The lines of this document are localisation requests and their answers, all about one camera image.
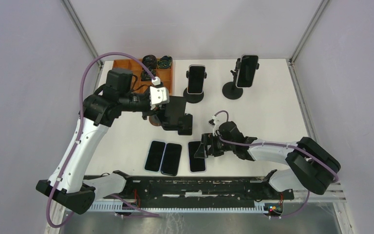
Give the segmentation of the wooden round base phone stand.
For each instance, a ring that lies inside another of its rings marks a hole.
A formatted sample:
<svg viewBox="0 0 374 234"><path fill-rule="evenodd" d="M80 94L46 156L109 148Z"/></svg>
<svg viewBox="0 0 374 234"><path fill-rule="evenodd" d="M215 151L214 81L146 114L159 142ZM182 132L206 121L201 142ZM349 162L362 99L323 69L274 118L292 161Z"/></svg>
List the wooden round base phone stand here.
<svg viewBox="0 0 374 234"><path fill-rule="evenodd" d="M157 115L149 116L149 122L151 125L156 126L156 127L161 127L162 125Z"/></svg>

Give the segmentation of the lilac case phone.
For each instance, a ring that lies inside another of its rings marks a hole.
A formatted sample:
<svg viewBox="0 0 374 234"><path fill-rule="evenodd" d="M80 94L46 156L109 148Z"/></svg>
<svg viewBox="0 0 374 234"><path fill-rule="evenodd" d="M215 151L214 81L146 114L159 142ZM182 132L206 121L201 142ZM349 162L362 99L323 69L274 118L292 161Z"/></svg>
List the lilac case phone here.
<svg viewBox="0 0 374 234"><path fill-rule="evenodd" d="M206 171L206 160L201 156L200 141L191 141L188 143L188 163L191 173L202 173Z"/></svg>

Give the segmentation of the black angled phone stand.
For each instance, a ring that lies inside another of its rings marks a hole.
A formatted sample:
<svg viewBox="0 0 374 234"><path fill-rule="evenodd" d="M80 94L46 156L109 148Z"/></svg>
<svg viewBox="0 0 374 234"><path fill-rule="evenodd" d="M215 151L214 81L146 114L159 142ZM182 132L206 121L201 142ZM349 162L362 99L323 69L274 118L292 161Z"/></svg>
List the black angled phone stand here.
<svg viewBox="0 0 374 234"><path fill-rule="evenodd" d="M176 131L180 136L191 136L193 115L186 114L186 98L170 96L169 103L162 106L157 117L165 131Z"/></svg>

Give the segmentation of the dark blue case phone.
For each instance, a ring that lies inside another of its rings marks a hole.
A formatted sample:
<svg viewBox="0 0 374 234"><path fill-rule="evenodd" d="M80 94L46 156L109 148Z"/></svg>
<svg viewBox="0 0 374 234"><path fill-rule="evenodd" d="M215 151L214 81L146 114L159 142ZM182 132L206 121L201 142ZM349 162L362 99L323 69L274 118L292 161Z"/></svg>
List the dark blue case phone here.
<svg viewBox="0 0 374 234"><path fill-rule="evenodd" d="M161 165L161 174L167 176L176 176L181 159L182 145L168 143L165 147L163 161Z"/></svg>

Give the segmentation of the light blue case phone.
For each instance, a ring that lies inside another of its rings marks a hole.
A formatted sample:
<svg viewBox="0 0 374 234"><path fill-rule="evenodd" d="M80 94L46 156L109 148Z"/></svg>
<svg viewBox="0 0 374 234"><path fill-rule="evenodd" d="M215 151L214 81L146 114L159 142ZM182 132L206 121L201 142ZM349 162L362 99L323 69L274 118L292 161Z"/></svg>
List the light blue case phone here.
<svg viewBox="0 0 374 234"><path fill-rule="evenodd" d="M165 142L155 140L151 142L144 165L144 170L149 172L160 171L165 148Z"/></svg>

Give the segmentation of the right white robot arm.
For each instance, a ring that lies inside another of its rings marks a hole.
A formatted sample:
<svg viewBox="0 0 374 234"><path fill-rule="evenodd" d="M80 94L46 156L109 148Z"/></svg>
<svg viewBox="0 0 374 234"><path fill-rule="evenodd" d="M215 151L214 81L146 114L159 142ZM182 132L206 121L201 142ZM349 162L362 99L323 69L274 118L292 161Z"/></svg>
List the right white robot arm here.
<svg viewBox="0 0 374 234"><path fill-rule="evenodd" d="M339 181L341 164L310 137L282 143L245 136L233 121L217 126L211 121L212 133L201 135L195 158L222 156L232 152L241 160L270 161L287 165L286 170L272 170L264 179L262 194L268 199L293 189L323 195L329 185Z"/></svg>

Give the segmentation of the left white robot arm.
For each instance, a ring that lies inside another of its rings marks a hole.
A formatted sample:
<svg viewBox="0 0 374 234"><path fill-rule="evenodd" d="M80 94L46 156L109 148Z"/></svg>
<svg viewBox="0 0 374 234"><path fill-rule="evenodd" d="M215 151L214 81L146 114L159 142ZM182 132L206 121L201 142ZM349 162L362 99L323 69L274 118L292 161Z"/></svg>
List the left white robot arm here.
<svg viewBox="0 0 374 234"><path fill-rule="evenodd" d="M54 173L40 180L36 190L76 214L88 211L94 201L111 194L129 198L133 185L118 173L95 179L84 174L101 139L122 112L141 112L143 119L169 103L168 89L159 77L142 94L135 93L132 71L115 68L107 73L105 84L82 101L77 127L67 152Z"/></svg>

